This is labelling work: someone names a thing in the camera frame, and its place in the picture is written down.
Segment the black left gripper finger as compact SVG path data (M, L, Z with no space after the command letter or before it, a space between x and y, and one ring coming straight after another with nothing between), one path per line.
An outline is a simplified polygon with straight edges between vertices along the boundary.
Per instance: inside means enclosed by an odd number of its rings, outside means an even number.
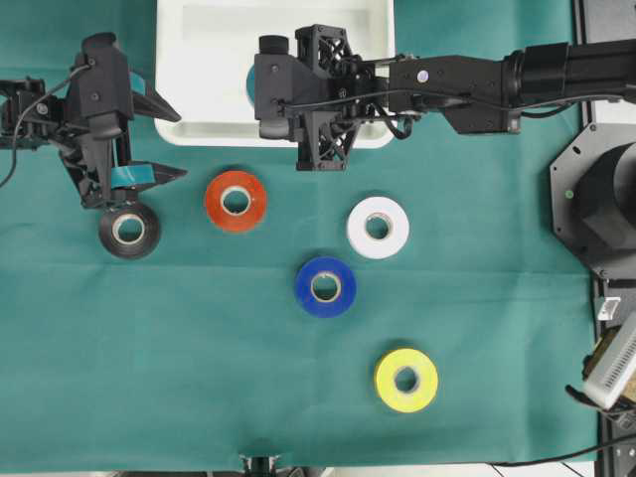
M187 173L187 170L163 164L133 161L128 165L111 169L110 188L114 190L154 187L175 181Z
M130 73L130 84L135 114L156 119L178 122L181 115L164 99L139 72Z

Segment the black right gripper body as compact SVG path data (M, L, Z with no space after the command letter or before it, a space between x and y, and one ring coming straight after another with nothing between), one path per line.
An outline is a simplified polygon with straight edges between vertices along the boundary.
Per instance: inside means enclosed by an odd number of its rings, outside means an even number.
M292 137L299 171L342 171L361 127L378 122L397 139L410 137L418 112L389 112L389 80L378 69L405 55L365 60L346 30L312 25L295 31L297 58L292 95Z

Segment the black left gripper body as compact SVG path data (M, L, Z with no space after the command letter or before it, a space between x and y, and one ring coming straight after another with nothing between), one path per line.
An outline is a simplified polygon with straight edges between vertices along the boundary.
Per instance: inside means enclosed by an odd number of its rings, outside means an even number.
M13 177L19 150L37 150L52 145L86 209L119 209L130 204L128 189L110 188L110 173L115 166L115 148L126 138L95 140L87 128L69 125L65 120L66 100L57 92L71 82L47 90L41 79L3 79L1 81L1 148L11 152L8 172L1 180L6 185Z

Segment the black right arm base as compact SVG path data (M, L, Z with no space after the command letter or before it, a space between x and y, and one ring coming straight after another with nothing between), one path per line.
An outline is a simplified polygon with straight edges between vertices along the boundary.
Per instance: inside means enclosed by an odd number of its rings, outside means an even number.
M635 278L635 126L591 123L550 166L553 231L601 279Z

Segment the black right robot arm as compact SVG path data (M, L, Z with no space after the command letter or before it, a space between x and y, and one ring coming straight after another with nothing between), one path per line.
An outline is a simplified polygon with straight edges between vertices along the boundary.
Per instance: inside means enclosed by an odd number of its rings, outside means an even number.
M300 170L344 168L361 126L381 122L394 138L438 112L458 134L514 134L521 120L558 114L588 100L635 100L635 42L556 43L501 60L398 54L365 60L345 31L296 31L292 79L280 103Z

